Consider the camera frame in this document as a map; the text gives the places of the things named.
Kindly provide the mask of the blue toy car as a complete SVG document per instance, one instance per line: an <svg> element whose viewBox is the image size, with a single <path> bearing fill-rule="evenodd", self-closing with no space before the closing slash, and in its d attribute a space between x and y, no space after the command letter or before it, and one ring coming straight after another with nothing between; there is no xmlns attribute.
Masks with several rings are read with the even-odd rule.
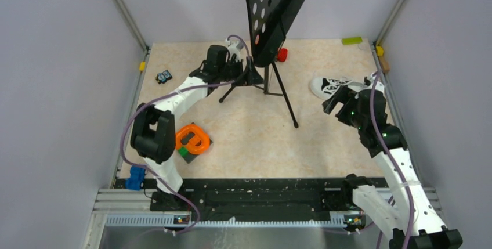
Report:
<svg viewBox="0 0 492 249"><path fill-rule="evenodd" d="M144 168L131 166L130 176L125 181L125 188L134 191L142 190L145 175L146 170Z"/></svg>

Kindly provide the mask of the wooden block right rail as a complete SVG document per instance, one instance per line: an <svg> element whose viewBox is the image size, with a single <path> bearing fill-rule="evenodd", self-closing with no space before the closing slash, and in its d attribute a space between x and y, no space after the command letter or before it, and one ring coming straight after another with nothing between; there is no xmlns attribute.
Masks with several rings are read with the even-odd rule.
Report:
<svg viewBox="0 0 492 249"><path fill-rule="evenodd" d="M384 74L387 74L390 71L390 65L384 56L378 56L378 60L381 66L381 70Z"/></svg>

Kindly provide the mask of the black music stand tripod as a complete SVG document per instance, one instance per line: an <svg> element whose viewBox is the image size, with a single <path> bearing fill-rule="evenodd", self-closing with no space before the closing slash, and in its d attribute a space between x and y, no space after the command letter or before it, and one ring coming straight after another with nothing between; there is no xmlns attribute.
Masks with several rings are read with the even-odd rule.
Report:
<svg viewBox="0 0 492 249"><path fill-rule="evenodd" d="M289 101L287 91L282 82L278 67L276 65L276 56L287 39L287 34L297 17L305 0L245 0L248 13L249 36L251 48L248 56L252 56L253 64L258 73L263 77L264 84L252 85L263 90L268 95L269 70L272 68L279 83L281 93L285 99L287 108L290 112L292 122L295 128L299 127L294 111ZM259 43L254 44L256 35L260 35ZM228 95L241 86L248 86L245 82L239 86L231 88L220 98L223 102Z"/></svg>

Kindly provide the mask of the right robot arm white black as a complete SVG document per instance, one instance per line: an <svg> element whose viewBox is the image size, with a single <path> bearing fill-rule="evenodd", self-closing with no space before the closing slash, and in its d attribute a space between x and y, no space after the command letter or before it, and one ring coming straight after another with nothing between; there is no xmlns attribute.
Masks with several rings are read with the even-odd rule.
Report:
<svg viewBox="0 0 492 249"><path fill-rule="evenodd" d="M330 114L338 103L342 107L336 118L357 129L390 191L390 198L384 199L368 178L350 174L342 182L341 204L364 211L387 238L389 248L460 248L459 230L450 229L436 212L413 168L402 132L388 123L382 91L342 86L323 102L324 112Z"/></svg>

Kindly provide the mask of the yellow clip left rail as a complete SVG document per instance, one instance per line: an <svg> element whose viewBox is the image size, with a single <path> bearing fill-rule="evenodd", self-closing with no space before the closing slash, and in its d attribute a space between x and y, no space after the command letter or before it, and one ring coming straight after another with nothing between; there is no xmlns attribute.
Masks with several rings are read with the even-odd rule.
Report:
<svg viewBox="0 0 492 249"><path fill-rule="evenodd" d="M144 72L145 67L146 67L146 62L141 62L141 63L140 63L140 66L139 66L139 71L140 71L140 72Z"/></svg>

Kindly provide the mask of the yellow corner clip right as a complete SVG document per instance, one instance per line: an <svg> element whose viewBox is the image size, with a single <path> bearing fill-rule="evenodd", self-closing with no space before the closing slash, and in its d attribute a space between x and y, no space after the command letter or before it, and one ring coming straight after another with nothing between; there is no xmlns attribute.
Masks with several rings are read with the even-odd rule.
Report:
<svg viewBox="0 0 492 249"><path fill-rule="evenodd" d="M381 46L376 46L375 47L375 50L376 50L376 53L377 53L377 56L378 57L382 57L384 55L384 53L385 53L383 47L381 47Z"/></svg>

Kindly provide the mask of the red yellow button block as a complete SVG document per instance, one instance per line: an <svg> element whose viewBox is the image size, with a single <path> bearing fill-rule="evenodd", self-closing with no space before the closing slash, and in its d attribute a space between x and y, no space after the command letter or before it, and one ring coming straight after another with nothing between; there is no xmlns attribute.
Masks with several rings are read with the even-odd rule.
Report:
<svg viewBox="0 0 492 249"><path fill-rule="evenodd" d="M288 57L288 49L281 48L277 53L276 60L278 62L285 62L287 60L287 57Z"/></svg>

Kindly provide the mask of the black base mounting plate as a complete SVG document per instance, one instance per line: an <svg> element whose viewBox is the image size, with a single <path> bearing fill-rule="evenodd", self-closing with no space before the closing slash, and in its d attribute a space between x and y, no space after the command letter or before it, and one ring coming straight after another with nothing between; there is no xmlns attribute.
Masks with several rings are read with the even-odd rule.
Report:
<svg viewBox="0 0 492 249"><path fill-rule="evenodd" d="M202 222L329 221L362 215L344 194L345 178L184 179L179 196L156 190L150 211L190 211Z"/></svg>

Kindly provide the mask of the grey base plate green block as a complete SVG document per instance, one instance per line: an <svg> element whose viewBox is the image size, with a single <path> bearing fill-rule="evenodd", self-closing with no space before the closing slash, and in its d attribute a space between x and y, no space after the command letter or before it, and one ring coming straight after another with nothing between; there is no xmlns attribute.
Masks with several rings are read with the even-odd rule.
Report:
<svg viewBox="0 0 492 249"><path fill-rule="evenodd" d="M196 139L193 132L189 132L176 142L176 151L188 164L193 162L198 156L208 152L213 145L213 140L208 138L208 146L202 145L202 139Z"/></svg>

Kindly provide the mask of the black white sneaker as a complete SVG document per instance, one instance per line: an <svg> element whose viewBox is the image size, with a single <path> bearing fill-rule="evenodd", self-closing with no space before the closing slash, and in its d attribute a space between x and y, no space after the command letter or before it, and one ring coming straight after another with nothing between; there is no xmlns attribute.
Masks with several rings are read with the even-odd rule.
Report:
<svg viewBox="0 0 492 249"><path fill-rule="evenodd" d="M342 86L347 86L348 88L361 92L363 91L363 82L354 81L347 77L342 77L339 79L328 78L328 77L314 77L309 82L310 91L322 100L327 100L333 96L333 94Z"/></svg>

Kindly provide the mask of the small black blue toy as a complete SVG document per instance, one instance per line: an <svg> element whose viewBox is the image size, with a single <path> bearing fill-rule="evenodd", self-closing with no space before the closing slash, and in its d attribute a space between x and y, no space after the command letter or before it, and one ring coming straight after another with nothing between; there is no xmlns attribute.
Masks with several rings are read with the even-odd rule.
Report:
<svg viewBox="0 0 492 249"><path fill-rule="evenodd" d="M167 81L173 79L173 76L168 70L164 70L160 73L157 73L155 80L158 84L165 84Z"/></svg>

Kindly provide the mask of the lime green block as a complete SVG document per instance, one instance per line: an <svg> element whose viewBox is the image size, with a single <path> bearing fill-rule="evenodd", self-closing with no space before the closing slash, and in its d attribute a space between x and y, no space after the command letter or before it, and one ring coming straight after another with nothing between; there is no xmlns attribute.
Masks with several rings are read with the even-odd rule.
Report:
<svg viewBox="0 0 492 249"><path fill-rule="evenodd" d="M363 42L362 37L347 37L347 38L342 38L341 42L343 45L355 45L355 44L360 44Z"/></svg>

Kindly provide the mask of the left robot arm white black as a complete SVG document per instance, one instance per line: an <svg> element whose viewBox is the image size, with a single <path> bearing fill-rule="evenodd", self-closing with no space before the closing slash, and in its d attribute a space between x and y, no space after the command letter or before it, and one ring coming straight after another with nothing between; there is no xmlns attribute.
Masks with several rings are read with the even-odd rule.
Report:
<svg viewBox="0 0 492 249"><path fill-rule="evenodd" d="M186 195L179 189L179 175L173 154L176 146L175 122L198 101L222 86L237 86L245 81L243 68L252 63L249 47L243 41L228 40L225 46L211 45L205 60L172 92L141 104L133 116L130 146L141 156L147 170L164 192L164 203L179 210Z"/></svg>

